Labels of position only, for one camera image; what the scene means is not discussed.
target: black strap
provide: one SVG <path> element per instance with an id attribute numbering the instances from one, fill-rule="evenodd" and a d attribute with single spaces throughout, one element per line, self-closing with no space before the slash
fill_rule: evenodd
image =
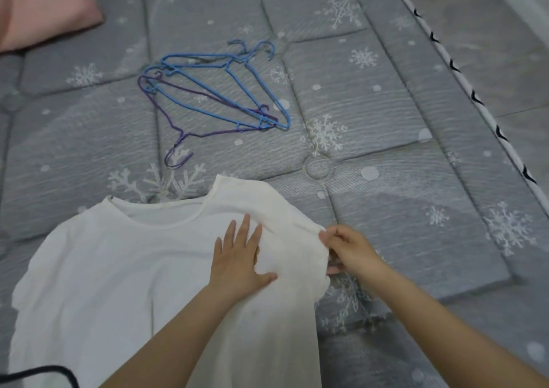
<path id="1" fill-rule="evenodd" d="M 27 369 L 26 371 L 15 372 L 12 374 L 0 374 L 0 385 L 7 384 L 13 381 L 18 381 L 23 378 L 33 377 L 38 374 L 46 374 L 51 372 L 65 375 L 65 377 L 69 380 L 69 383 L 71 384 L 71 388 L 80 388 L 80 385 L 78 385 L 78 380 L 76 379 L 72 371 L 59 365 L 47 365 L 44 367 Z"/>

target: floor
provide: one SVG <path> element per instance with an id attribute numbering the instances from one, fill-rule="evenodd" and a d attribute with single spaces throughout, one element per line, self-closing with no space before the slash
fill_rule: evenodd
<path id="1" fill-rule="evenodd" d="M 549 195 L 549 51 L 505 0 L 412 0 Z"/>

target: white t-shirt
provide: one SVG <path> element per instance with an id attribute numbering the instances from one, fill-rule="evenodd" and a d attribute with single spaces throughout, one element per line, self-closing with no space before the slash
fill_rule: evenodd
<path id="1" fill-rule="evenodd" d="M 322 227 L 267 183 L 223 176 L 206 197 L 107 197 L 59 225 L 14 290 L 10 372 L 58 364 L 82 388 L 99 386 L 208 284 L 216 237 L 245 213 L 251 228 L 264 225 L 256 271 L 278 280 L 229 312 L 187 387 L 320 388 L 313 304 L 329 285 Z M 62 379 L 25 386 L 66 386 Z"/>

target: pink pillow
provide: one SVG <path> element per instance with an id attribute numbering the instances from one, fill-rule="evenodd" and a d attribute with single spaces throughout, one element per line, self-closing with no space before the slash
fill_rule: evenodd
<path id="1" fill-rule="evenodd" d="M 101 22 L 95 0 L 0 0 L 0 52 Z"/>

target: black and white striped edge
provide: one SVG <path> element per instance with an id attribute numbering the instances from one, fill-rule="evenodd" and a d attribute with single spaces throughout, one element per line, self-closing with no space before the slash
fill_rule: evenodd
<path id="1" fill-rule="evenodd" d="M 457 81 L 461 84 L 463 87 L 463 90 L 469 95 L 471 100 L 474 102 L 474 104 L 477 106 L 480 114 L 483 116 L 483 118 L 486 120 L 488 125 L 492 128 L 492 131 L 498 138 L 498 140 L 503 145 L 505 151 L 517 167 L 517 169 L 520 171 L 522 176 L 524 177 L 526 184 L 530 187 L 532 190 L 532 193 L 537 197 L 539 203 L 543 207 L 545 213 L 549 217 L 549 200 L 547 199 L 547 196 L 541 190 L 541 188 L 538 186 L 538 183 L 536 180 L 532 177 L 530 174 L 530 171 L 526 168 L 526 165 L 524 162 L 522 162 L 520 156 L 518 155 L 515 148 L 511 145 L 511 142 L 505 137 L 504 133 L 501 131 L 501 128 L 498 126 L 498 123 L 488 110 L 488 108 L 484 105 L 482 100 L 478 97 L 477 92 L 475 92 L 475 89 L 469 81 L 465 78 L 463 73 L 460 71 L 459 68 L 457 68 L 456 64 L 454 63 L 454 60 L 449 56 L 448 51 L 444 48 L 444 46 L 440 43 L 440 41 L 436 38 L 433 30 L 430 28 L 430 26 L 425 22 L 423 17 L 417 12 L 417 9 L 413 5 L 412 1 L 410 0 L 403 0 L 410 12 L 414 15 L 415 19 L 419 23 L 419 25 L 423 28 L 429 39 L 433 42 L 435 45 L 436 50 L 439 52 L 443 60 L 446 62 L 448 67 L 453 70 L 453 73 L 457 79 Z"/>

